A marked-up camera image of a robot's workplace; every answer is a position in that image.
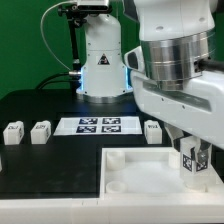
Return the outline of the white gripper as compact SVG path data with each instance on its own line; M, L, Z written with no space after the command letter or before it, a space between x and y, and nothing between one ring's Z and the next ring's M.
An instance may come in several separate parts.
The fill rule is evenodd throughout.
M195 146L199 164L208 160L209 143L224 149L224 74L205 71L188 80L182 91L162 91L136 71L131 82L139 109L170 124L166 131L172 146L184 130L201 138Z

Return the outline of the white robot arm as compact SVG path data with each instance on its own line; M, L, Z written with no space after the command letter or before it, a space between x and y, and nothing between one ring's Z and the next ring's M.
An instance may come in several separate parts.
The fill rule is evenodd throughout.
M123 0L124 13L140 24L140 45L125 54L139 109L224 149L224 64L212 59L217 0ZM88 14L87 62L82 87L103 102L122 93L119 34L102 9L108 0L78 0Z

